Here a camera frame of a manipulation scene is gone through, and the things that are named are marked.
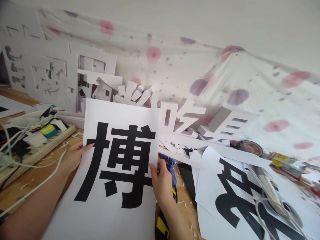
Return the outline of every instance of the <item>small box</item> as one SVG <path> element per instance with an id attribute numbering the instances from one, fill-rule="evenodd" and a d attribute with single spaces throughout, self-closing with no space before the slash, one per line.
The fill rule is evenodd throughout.
<path id="1" fill-rule="evenodd" d="M 41 144 L 47 141 L 47 138 L 44 135 L 42 135 L 42 133 L 35 132 L 25 137 L 23 140 L 32 147 L 39 147 Z"/>
<path id="2" fill-rule="evenodd" d="M 51 124 L 58 130 L 61 132 L 64 132 L 65 130 L 67 130 L 67 127 L 64 125 L 64 123 L 61 120 L 57 120 L 54 119 L 51 121 Z"/>

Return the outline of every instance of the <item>purple flower pattern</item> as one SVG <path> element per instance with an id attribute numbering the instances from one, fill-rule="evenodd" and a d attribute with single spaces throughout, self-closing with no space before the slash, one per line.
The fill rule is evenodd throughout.
<path id="1" fill-rule="evenodd" d="M 180 40 L 186 45 L 194 44 L 197 42 L 196 40 L 186 38 L 186 37 L 181 37 Z"/>
<path id="2" fill-rule="evenodd" d="M 244 89 L 238 89 L 233 91 L 229 98 L 228 98 L 228 104 L 230 105 L 240 105 L 245 100 L 249 98 L 249 92 Z"/>
<path id="3" fill-rule="evenodd" d="M 66 14 L 69 16 L 69 17 L 74 17 L 74 18 L 77 18 L 78 17 L 78 14 L 77 13 L 74 13 L 74 12 L 68 12 L 68 11 L 65 11 Z"/>
<path id="4" fill-rule="evenodd" d="M 198 79 L 193 82 L 193 84 L 190 86 L 190 93 L 192 93 L 195 96 L 199 96 L 201 92 L 204 90 L 204 88 L 207 86 L 208 81 L 205 79 Z"/>

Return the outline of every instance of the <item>electrical cable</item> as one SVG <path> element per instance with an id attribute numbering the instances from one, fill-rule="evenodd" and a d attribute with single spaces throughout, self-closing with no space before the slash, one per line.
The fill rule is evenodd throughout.
<path id="1" fill-rule="evenodd" d="M 8 140 L 8 139 L 10 138 L 10 137 L 9 137 L 8 130 L 7 130 L 7 128 L 6 128 L 2 123 L 0 123 L 0 124 L 1 124 L 3 130 L 4 130 L 5 134 L 6 134 L 6 138 L 7 138 L 7 140 Z M 9 151 L 9 156 L 10 156 L 10 158 L 12 158 L 12 152 L 11 152 L 11 151 Z"/>
<path id="2" fill-rule="evenodd" d="M 264 184 L 261 182 L 261 180 L 259 179 L 259 177 L 257 176 L 256 172 L 252 169 L 251 165 L 248 164 L 248 167 L 250 169 L 250 171 L 252 172 L 254 178 L 257 180 L 257 182 L 261 185 L 262 190 L 267 193 L 269 196 L 272 196 L 272 194 L 270 194 L 270 192 L 268 192 L 268 189 L 266 189 L 264 187 Z"/>
<path id="3" fill-rule="evenodd" d="M 26 133 L 26 130 L 27 130 L 28 127 L 29 127 L 29 125 L 26 126 L 24 130 L 17 132 L 13 137 L 11 137 L 9 140 L 7 140 L 7 143 L 6 143 L 5 145 L 3 145 L 3 146 L 0 148 L 0 152 L 1 152 L 18 134 L 20 134 L 20 136 L 19 136 L 19 137 L 17 138 L 17 140 L 11 145 L 11 147 L 8 148 L 4 153 L 1 154 L 0 159 L 2 159 L 4 155 L 6 155 L 9 151 L 11 151 L 11 149 L 16 145 L 16 143 L 24 136 L 24 134 Z"/>
<path id="4" fill-rule="evenodd" d="M 23 156 L 20 156 L 20 163 L 22 163 L 23 160 Z M 6 182 L 12 177 L 12 175 L 20 168 L 20 166 L 18 166 L 7 178 L 6 180 L 3 181 L 3 183 L 0 186 L 0 192 L 2 192 L 4 186 L 6 185 Z"/>
<path id="5" fill-rule="evenodd" d="M 272 233 L 270 232 L 270 230 L 267 228 L 267 226 L 265 225 L 265 223 L 263 222 L 261 216 L 260 216 L 260 213 L 259 213 L 259 210 L 258 210 L 258 205 L 260 202 L 262 201 L 269 201 L 269 202 L 273 202 L 275 203 L 276 205 L 278 205 L 280 208 L 283 208 L 286 213 L 287 213 L 287 217 L 289 219 L 289 221 L 291 221 L 298 229 L 299 231 L 302 233 L 303 237 L 308 240 L 308 238 L 306 237 L 306 235 L 304 234 L 304 232 L 302 231 L 302 229 L 300 228 L 299 224 L 291 217 L 290 215 L 290 212 L 288 210 L 286 210 L 282 205 L 280 205 L 279 203 L 277 203 L 276 201 L 272 200 L 272 199 L 269 199 L 269 198 L 259 198 L 257 201 L 256 201 L 256 212 L 257 212 L 257 215 L 258 215 L 258 218 L 259 218 L 259 221 L 260 223 L 262 224 L 262 226 L 267 230 L 267 232 L 269 233 L 270 237 L 272 237 L 273 240 L 276 240 L 276 238 L 272 235 Z"/>
<path id="6" fill-rule="evenodd" d="M 40 123 L 42 123 L 44 120 L 48 120 L 47 118 L 50 118 L 50 117 L 45 117 L 44 119 L 42 119 L 40 122 L 38 122 L 36 125 L 34 125 L 34 126 L 28 126 L 29 128 L 35 128 L 35 127 L 38 127 L 38 125 L 40 124 Z"/>
<path id="7" fill-rule="evenodd" d="M 8 132 L 8 130 L 6 129 L 6 127 L 5 127 L 4 125 L 2 125 L 2 127 L 3 127 L 3 129 L 4 129 L 5 132 Z M 20 136 L 17 138 L 17 140 L 11 145 L 11 147 L 10 147 L 10 148 L 8 147 L 8 149 L 7 149 L 4 153 L 2 153 L 2 155 L 0 156 L 0 159 L 3 157 L 3 155 L 7 154 L 8 152 L 9 152 L 9 154 L 12 156 L 12 154 L 11 154 L 11 149 L 12 149 L 12 148 L 15 146 L 15 144 L 23 137 L 23 134 L 24 134 L 25 130 L 26 130 L 28 127 L 29 127 L 29 126 L 27 126 L 24 130 L 17 132 L 12 138 L 10 138 L 9 140 L 7 140 L 7 143 L 8 143 L 8 142 L 11 142 L 19 133 L 21 133 Z M 6 145 L 4 145 L 4 146 L 2 146 L 2 147 L 0 148 L 0 152 L 3 150 L 3 148 L 4 148 L 5 146 L 6 146 Z M 22 166 L 22 167 L 31 167 L 31 168 L 37 169 L 37 168 L 45 168 L 45 167 L 48 167 L 48 166 L 52 165 L 53 163 L 55 163 L 57 160 L 55 160 L 54 162 L 52 162 L 52 163 L 50 163 L 50 164 L 48 164 L 48 165 L 45 165 L 45 166 L 33 166 L 33 165 L 27 165 L 27 164 L 23 164 L 23 163 L 18 163 L 18 162 L 16 162 L 16 161 L 14 161 L 12 157 L 10 157 L 10 160 L 6 160 L 6 161 L 9 161 L 9 162 L 11 162 L 11 163 L 13 163 L 13 164 L 16 164 L 16 165 L 19 165 L 19 166 Z"/>
<path id="8" fill-rule="evenodd" d="M 34 193 L 37 189 L 39 189 L 43 184 L 45 184 L 57 171 L 58 171 L 58 168 L 60 166 L 60 163 L 61 163 L 61 160 L 64 156 L 64 154 L 66 153 L 67 151 L 64 151 L 63 154 L 61 155 L 61 157 L 59 158 L 59 161 L 58 161 L 58 164 L 57 164 L 57 167 L 56 169 L 54 170 L 54 172 L 46 178 L 46 180 L 44 180 L 42 183 L 40 183 L 38 186 L 36 186 L 32 191 L 30 191 L 29 193 L 27 193 L 23 198 L 21 198 L 19 201 L 17 201 L 16 203 L 14 203 L 11 207 L 9 207 L 7 210 L 5 210 L 4 212 L 2 212 L 0 214 L 0 218 L 2 216 L 4 216 L 7 212 L 9 212 L 11 209 L 13 209 L 14 207 L 16 207 L 18 204 L 20 204 L 22 201 L 24 201 L 27 197 L 29 197 L 32 193 Z"/>
<path id="9" fill-rule="evenodd" d="M 45 125 L 43 125 L 41 128 L 34 130 L 32 133 L 38 132 L 39 130 L 43 129 L 44 127 L 48 126 L 53 120 L 59 120 L 58 118 L 51 118 L 49 122 L 47 122 Z"/>

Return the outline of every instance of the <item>white cloth backdrop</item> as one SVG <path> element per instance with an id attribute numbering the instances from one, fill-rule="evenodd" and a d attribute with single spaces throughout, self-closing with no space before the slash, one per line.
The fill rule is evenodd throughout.
<path id="1" fill-rule="evenodd" d="M 159 100 L 179 102 L 187 97 L 207 107 L 197 125 L 209 123 L 220 106 L 246 110 L 259 118 L 243 131 L 243 139 L 320 166 L 319 76 L 228 43 L 220 49 L 74 12 L 37 13 L 47 39 L 103 48 L 118 56 L 116 75 L 124 81 L 152 85 Z"/>

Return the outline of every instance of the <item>white wall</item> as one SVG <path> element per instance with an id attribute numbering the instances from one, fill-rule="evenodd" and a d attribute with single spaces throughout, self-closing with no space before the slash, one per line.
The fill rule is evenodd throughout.
<path id="1" fill-rule="evenodd" d="M 320 76 L 319 0 L 12 0 L 185 36 L 260 56 Z"/>

